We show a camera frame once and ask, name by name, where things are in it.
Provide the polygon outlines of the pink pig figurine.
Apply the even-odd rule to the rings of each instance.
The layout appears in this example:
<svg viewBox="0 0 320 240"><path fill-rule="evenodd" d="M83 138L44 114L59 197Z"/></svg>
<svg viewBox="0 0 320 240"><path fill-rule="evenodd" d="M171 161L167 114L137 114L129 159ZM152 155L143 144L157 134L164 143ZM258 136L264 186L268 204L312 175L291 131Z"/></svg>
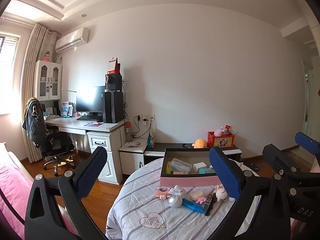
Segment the pink pig figurine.
<svg viewBox="0 0 320 240"><path fill-rule="evenodd" d="M217 202L224 202L228 197L228 193L222 185L217 185L215 196L216 196Z"/></svg>

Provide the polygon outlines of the black folding tool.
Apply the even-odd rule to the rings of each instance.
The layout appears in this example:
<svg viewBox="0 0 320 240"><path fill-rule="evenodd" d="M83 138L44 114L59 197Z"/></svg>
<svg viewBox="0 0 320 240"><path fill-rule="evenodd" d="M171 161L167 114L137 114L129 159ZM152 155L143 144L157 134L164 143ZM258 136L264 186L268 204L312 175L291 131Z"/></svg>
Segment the black folding tool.
<svg viewBox="0 0 320 240"><path fill-rule="evenodd" d="M210 215L210 212L213 209L213 205L216 203L217 201L217 197L216 197L216 193L215 192L211 192L208 197L206 202L204 203L204 215L208 216Z"/></svg>

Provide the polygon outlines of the blue rectangular case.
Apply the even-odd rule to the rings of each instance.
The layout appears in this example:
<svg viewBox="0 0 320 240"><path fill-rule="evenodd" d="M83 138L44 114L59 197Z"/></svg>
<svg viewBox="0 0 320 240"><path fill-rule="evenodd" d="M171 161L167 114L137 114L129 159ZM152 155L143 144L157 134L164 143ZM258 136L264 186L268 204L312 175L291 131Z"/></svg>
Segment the blue rectangular case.
<svg viewBox="0 0 320 240"><path fill-rule="evenodd" d="M201 214L204 214L206 212L205 209L200 204L197 204L185 198L182 199L182 206L188 208L191 211L198 212Z"/></svg>

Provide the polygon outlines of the teal brush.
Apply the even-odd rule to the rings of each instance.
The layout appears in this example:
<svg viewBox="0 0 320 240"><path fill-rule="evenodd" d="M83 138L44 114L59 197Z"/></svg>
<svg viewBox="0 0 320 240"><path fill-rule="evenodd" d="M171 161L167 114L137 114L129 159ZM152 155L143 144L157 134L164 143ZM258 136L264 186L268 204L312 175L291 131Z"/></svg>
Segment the teal brush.
<svg viewBox="0 0 320 240"><path fill-rule="evenodd" d="M198 173L199 174L212 174L212 173L215 173L215 171L213 170L213 169L211 169L211 168L200 168L199 170L198 170Z"/></svg>

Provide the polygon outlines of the white square box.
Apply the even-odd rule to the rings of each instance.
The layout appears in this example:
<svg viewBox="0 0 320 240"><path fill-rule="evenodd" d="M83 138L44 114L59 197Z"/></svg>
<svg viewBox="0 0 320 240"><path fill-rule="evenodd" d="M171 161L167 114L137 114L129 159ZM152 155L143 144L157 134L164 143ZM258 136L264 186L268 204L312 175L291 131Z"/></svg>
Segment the white square box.
<svg viewBox="0 0 320 240"><path fill-rule="evenodd" d="M205 164L204 162L199 162L199 163L194 163L193 164L193 169L196 171L196 172L199 172L199 170L201 168L206 168L207 167L207 164Z"/></svg>

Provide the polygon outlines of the white round plush toy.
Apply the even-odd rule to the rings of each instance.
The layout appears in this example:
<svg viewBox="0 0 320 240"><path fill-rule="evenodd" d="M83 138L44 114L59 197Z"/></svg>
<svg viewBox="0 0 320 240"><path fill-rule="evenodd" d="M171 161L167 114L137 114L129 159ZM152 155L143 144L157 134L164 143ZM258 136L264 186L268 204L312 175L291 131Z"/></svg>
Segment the white round plush toy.
<svg viewBox="0 0 320 240"><path fill-rule="evenodd" d="M187 193L184 188L175 185L169 190L171 195L168 198L168 205L172 208L178 208L182 205L183 199L187 196Z"/></svg>

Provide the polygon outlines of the pink brick comb figure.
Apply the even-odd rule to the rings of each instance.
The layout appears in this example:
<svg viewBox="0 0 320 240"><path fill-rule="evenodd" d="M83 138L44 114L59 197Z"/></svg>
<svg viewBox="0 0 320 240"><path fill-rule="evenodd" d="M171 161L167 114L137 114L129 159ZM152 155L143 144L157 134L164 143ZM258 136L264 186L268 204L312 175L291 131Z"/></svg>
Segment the pink brick comb figure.
<svg viewBox="0 0 320 240"><path fill-rule="evenodd" d="M170 189L170 187L158 187L155 191L155 197L161 200L168 199L171 196Z"/></svg>

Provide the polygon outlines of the dark blue gold-edged box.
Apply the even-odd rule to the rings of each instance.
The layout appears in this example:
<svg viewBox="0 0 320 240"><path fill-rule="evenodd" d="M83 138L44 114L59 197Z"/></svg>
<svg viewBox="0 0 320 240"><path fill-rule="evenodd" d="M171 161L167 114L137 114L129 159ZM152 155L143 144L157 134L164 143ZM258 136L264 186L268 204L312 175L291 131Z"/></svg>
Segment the dark blue gold-edged box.
<svg viewBox="0 0 320 240"><path fill-rule="evenodd" d="M215 203L215 193L214 192L211 192L208 196L207 196L207 199L206 201L204 202L204 205L203 205L203 208L205 210L211 210L214 203Z"/></svg>

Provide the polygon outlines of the white pink brick figure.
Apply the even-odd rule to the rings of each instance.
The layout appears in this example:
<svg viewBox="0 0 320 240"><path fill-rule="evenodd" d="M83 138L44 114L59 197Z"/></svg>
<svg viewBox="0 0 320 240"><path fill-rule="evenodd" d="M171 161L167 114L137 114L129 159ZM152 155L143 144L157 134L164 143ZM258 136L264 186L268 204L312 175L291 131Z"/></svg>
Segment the white pink brick figure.
<svg viewBox="0 0 320 240"><path fill-rule="evenodd" d="M193 191L190 193L190 198L193 202L199 204L199 205L203 205L207 198L204 196L202 191Z"/></svg>

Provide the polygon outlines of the black office chair with jacket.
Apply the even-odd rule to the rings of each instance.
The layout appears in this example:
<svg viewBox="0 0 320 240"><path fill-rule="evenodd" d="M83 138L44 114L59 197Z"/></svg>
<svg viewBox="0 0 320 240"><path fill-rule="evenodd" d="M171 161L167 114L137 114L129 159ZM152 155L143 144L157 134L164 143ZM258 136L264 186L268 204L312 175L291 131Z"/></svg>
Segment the black office chair with jacket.
<svg viewBox="0 0 320 240"><path fill-rule="evenodd" d="M58 177L58 167L63 164L75 166L72 159L74 144L67 133L51 132L43 115L43 109L37 98L30 98L25 106L22 128L33 145L40 150L44 159L50 160L43 165L46 170L49 164L54 165L54 176Z"/></svg>

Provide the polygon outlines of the white desk with drawers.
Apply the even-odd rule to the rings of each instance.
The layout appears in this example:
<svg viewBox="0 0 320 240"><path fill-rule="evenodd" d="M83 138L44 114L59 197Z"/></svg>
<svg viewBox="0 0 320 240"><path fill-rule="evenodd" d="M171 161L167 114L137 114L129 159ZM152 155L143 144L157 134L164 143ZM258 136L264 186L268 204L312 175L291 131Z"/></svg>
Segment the white desk with drawers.
<svg viewBox="0 0 320 240"><path fill-rule="evenodd" d="M60 132L68 133L79 151L93 152L101 146L107 151L107 162L98 180L119 185L123 179L119 149L125 144L124 121L116 124L79 120L73 118L48 118L48 127L57 127Z"/></svg>

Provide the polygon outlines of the black computer tower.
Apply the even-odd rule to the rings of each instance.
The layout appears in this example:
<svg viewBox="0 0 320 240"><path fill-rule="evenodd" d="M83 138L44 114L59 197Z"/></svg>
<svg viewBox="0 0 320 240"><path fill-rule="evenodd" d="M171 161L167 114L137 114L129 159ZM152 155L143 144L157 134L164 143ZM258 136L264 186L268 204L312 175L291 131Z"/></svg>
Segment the black computer tower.
<svg viewBox="0 0 320 240"><path fill-rule="evenodd" d="M123 93L109 91L102 93L103 122L116 124L124 119Z"/></svg>

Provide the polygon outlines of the red calendar stand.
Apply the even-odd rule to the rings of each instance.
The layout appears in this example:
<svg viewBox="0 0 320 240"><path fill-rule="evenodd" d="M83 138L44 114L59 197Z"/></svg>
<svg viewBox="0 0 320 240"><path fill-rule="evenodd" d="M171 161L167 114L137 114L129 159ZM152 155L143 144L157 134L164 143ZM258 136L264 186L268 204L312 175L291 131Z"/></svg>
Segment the red calendar stand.
<svg viewBox="0 0 320 240"><path fill-rule="evenodd" d="M112 57L108 62L107 74L120 74L120 63L118 62L117 57Z"/></svg>

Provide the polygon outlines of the small doll on cabinet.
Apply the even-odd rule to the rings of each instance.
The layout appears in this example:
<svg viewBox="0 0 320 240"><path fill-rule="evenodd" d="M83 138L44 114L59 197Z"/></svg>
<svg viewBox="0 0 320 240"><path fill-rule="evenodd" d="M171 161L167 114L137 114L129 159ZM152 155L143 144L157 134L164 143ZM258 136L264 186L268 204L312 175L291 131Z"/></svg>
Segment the small doll on cabinet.
<svg viewBox="0 0 320 240"><path fill-rule="evenodd" d="M50 51L47 51L45 53L45 56L44 56L44 59L43 59L45 62L49 62L50 61Z"/></svg>

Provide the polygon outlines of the white wall air conditioner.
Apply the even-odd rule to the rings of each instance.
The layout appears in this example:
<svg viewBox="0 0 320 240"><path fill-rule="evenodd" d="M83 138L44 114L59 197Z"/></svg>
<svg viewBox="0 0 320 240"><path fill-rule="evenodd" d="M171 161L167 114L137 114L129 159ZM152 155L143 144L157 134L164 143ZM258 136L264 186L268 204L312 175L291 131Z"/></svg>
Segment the white wall air conditioner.
<svg viewBox="0 0 320 240"><path fill-rule="evenodd" d="M89 29L80 28L73 31L57 40L55 50L57 53L62 53L69 49L81 46L88 42Z"/></svg>

